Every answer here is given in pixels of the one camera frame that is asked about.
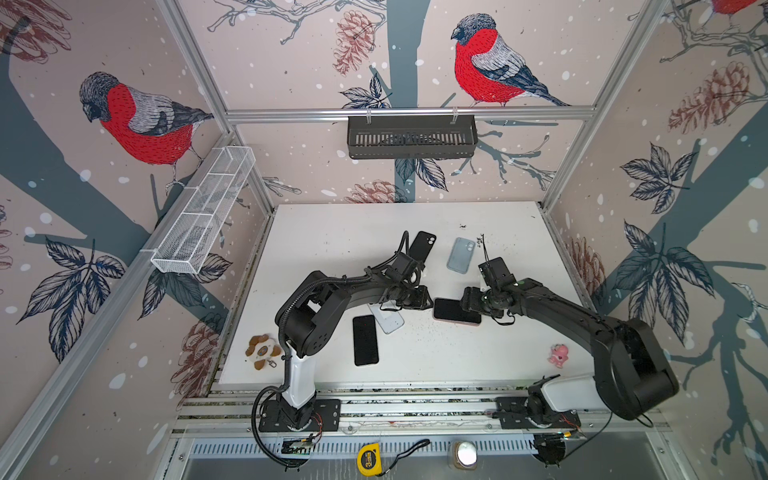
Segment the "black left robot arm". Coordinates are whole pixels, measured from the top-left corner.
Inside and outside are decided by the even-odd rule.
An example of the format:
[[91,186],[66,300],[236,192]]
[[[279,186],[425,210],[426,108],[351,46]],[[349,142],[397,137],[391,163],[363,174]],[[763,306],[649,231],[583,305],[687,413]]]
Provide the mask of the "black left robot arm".
[[390,303],[397,309],[428,310],[432,300],[421,284],[423,259],[396,253],[356,277],[311,272],[275,316],[285,352],[284,380],[277,388],[290,414],[309,409],[316,398],[313,356],[332,338],[344,313],[361,305]]

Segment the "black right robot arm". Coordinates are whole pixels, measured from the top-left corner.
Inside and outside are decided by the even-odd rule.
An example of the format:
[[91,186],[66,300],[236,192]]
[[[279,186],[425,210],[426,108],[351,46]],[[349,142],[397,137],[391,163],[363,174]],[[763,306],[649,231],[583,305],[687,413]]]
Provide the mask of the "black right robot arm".
[[467,287],[460,306],[492,318],[525,316],[576,342],[593,357],[598,397],[622,419],[635,420],[680,391],[652,328],[641,320],[599,315],[530,278],[500,289]]

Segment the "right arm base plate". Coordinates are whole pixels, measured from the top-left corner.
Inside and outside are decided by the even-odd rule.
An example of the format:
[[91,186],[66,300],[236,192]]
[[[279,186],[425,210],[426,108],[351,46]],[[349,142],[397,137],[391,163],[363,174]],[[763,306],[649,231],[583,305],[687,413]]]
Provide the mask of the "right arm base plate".
[[581,428],[576,411],[556,412],[539,397],[497,397],[492,417],[503,430]]

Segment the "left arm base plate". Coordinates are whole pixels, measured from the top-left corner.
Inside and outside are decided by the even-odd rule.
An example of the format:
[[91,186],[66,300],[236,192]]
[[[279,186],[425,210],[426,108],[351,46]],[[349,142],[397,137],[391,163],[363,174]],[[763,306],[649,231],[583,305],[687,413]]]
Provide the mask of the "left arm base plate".
[[339,429],[341,402],[338,399],[313,399],[293,408],[283,398],[267,400],[256,410],[260,433],[336,432]]

